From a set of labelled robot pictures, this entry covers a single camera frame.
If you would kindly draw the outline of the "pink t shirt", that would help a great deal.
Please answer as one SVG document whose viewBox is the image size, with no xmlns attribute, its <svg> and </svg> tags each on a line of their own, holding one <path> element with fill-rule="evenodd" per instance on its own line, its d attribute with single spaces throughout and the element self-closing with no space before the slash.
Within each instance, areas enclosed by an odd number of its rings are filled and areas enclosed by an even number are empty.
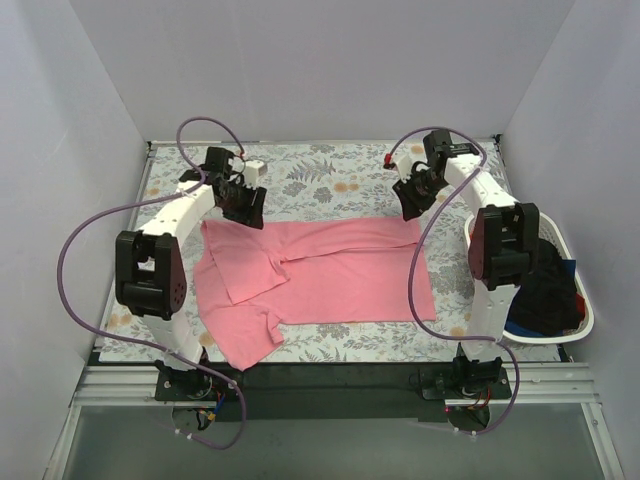
<svg viewBox="0 0 640 480">
<path fill-rule="evenodd" d="M 226 361 L 246 370 L 284 341 L 281 325 L 436 318 L 418 221 L 400 217 L 200 226 L 193 271 L 200 319 Z"/>
</svg>

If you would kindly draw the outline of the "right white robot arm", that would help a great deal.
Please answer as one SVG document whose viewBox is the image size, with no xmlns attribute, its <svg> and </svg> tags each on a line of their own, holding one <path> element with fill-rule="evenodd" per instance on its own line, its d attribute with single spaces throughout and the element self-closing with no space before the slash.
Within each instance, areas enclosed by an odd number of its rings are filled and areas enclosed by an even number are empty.
<svg viewBox="0 0 640 480">
<path fill-rule="evenodd" d="M 466 335 L 454 335 L 458 352 L 452 362 L 429 380 L 422 379 L 430 396 L 449 393 L 472 397 L 489 393 L 505 383 L 501 355 L 509 349 L 503 332 L 511 303 L 522 281 L 538 261 L 540 212 L 533 203 L 521 203 L 503 189 L 486 170 L 486 150 L 469 136 L 460 142 L 458 131 L 424 127 L 425 157 L 389 152 L 383 166 L 398 179 L 393 190 L 402 216 L 409 221 L 426 211 L 434 217 L 447 204 L 437 197 L 452 187 L 450 200 L 461 198 L 473 215 L 467 260 L 474 279 L 471 322 Z"/>
</svg>

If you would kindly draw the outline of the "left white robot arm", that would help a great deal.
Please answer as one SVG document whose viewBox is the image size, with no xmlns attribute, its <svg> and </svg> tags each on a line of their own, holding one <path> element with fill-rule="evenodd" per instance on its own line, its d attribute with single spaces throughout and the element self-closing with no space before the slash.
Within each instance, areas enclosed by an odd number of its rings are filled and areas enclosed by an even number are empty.
<svg viewBox="0 0 640 480">
<path fill-rule="evenodd" d="M 141 229 L 117 236 L 116 300 L 142 320 L 153 342 L 163 348 L 162 365 L 193 370 L 204 353 L 183 312 L 189 287 L 182 245 L 214 208 L 227 220 L 261 229 L 266 189 L 259 180 L 266 173 L 261 160 L 210 147 L 203 164 L 179 177 L 174 199 Z"/>
</svg>

